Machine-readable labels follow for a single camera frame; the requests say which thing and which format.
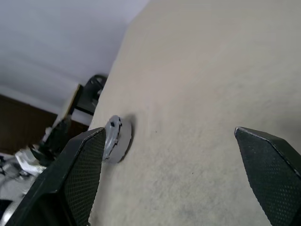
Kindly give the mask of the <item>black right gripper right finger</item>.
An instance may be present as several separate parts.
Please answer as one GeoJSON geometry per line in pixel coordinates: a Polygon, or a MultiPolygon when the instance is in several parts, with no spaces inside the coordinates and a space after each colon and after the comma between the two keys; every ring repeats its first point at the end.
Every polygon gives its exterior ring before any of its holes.
{"type": "Polygon", "coordinates": [[[301,156],[284,139],[236,127],[237,140],[252,191],[273,226],[301,224],[301,156]]]}

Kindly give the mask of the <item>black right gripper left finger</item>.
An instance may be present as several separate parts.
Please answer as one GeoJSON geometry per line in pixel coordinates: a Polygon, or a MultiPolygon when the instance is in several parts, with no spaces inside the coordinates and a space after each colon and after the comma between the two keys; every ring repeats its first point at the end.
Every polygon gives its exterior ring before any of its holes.
{"type": "Polygon", "coordinates": [[[85,226],[97,193],[105,128],[72,138],[34,181],[8,226],[85,226]]]}

